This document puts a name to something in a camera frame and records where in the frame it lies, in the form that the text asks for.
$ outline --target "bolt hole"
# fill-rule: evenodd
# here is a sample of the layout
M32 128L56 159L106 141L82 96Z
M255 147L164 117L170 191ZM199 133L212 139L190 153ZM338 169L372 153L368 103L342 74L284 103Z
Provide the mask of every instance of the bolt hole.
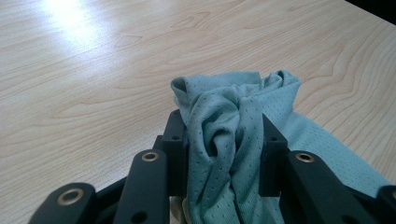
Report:
M315 160L313 156L311 156L309 154L306 154L306 153L302 153L302 152L301 153L297 153L296 154L296 158L299 161L304 161L304 162L313 162Z
M83 195L84 190L82 189L69 189L58 197L57 202L59 205L67 206L78 202L78 200L80 200Z
M75 198L77 198L77 196L78 196L78 193L75 192L75 191L70 192L70 193L66 193L66 194L64 195L64 200L65 200L65 201L72 201L72 200L74 200Z
M145 212L138 212L134 214L131 218L132 223L143 223L148 219L148 215Z
M356 220L356 218L351 217L351 216L341 216L341 219L346 224L359 224L359 221Z
M158 155L158 153L148 152L148 153L143 154L142 160L143 161L156 161L159 157L160 157L160 155Z

